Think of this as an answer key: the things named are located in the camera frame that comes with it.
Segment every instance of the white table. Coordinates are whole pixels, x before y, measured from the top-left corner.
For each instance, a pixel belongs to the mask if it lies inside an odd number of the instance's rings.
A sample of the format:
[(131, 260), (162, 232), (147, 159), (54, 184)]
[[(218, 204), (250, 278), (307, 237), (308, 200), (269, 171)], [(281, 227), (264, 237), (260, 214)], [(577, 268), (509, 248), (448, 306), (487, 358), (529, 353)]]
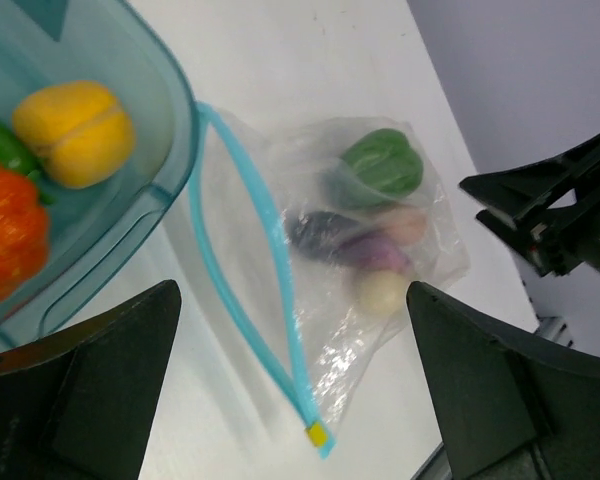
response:
[[(443, 178), (471, 255), (469, 275), (450, 293), (535, 328), (508, 251), (478, 225), (478, 206), (456, 187), (475, 169), (406, 0), (131, 3), (174, 51), (199, 99), (262, 133), (333, 116), (410, 121)], [(141, 478), (410, 478), (440, 442), (413, 332), (407, 329), (377, 354), (338, 446), (319, 460), (295, 413), (235, 332), (201, 311), (209, 285), (185, 203), (182, 196), (76, 317), (99, 313), (165, 278), (180, 285), (180, 326)]]

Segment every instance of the plastic container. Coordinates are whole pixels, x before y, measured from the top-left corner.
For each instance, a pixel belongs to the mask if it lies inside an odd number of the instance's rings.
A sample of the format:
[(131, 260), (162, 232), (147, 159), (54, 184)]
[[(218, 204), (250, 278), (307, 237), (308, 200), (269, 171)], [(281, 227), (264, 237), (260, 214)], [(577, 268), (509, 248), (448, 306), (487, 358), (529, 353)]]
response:
[(92, 79), (131, 114), (137, 147), (94, 187), (45, 186), (52, 254), (0, 304), (0, 351), (47, 335), (79, 310), (140, 247), (187, 181), (198, 117), (176, 61), (122, 0), (0, 0), (0, 118), (50, 84)]

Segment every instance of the toy vegetable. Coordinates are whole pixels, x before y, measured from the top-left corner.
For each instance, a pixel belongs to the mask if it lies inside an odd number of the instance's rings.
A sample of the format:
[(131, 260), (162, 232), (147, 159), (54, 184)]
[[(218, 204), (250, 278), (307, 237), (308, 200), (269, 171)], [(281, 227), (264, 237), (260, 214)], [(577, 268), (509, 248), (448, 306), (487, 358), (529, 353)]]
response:
[(427, 223), (425, 212), (409, 205), (398, 205), (375, 216), (375, 224), (380, 230), (401, 247), (422, 241)]
[[(27, 147), (0, 122), (0, 165), (21, 175), (26, 175), (34, 182), (42, 175), (42, 167)], [(54, 199), (40, 192), (40, 200), (45, 204), (54, 203)]]
[(133, 152), (131, 117), (104, 85), (78, 80), (29, 95), (13, 111), (13, 130), (66, 188), (106, 180)]
[(0, 166), (0, 302), (44, 267), (49, 223), (34, 183)]
[(328, 183), (333, 202), (341, 208), (388, 205), (411, 194), (422, 183), (422, 159), (399, 130), (375, 130), (340, 158), (343, 163), (332, 172)]
[(291, 225), (289, 239), (300, 252), (314, 260), (398, 273), (411, 268), (409, 257), (390, 238), (334, 212), (302, 215)]
[(356, 282), (358, 304), (369, 315), (387, 318), (407, 309), (407, 289), (413, 270), (400, 274), (391, 270), (361, 272)]

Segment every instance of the plastic bag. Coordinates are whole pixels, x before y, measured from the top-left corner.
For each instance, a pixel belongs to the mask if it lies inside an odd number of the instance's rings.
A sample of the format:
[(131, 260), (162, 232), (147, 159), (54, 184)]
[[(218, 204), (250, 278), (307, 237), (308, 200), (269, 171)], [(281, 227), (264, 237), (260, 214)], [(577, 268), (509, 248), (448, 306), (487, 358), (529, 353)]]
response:
[(374, 351), (408, 322), (410, 281), (448, 287), (468, 255), (407, 125), (342, 118), (267, 140), (199, 110), (200, 138), (210, 123), (222, 140), (209, 137), (190, 179), (202, 257), (326, 456)]

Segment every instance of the green bell pepper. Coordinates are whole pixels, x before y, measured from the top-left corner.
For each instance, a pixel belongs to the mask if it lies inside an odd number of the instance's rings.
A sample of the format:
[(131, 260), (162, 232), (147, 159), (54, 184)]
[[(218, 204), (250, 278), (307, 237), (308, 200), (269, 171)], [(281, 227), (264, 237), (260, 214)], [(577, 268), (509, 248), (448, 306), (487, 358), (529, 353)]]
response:
[[(42, 176), (40, 160), (16, 137), (11, 130), (0, 122), (0, 165), (20, 173), (36, 182)], [(40, 192), (40, 201), (54, 203), (54, 199)]]
[(342, 208), (373, 208), (413, 193), (422, 183), (424, 165), (399, 130), (383, 128), (358, 140), (340, 158), (334, 172)]

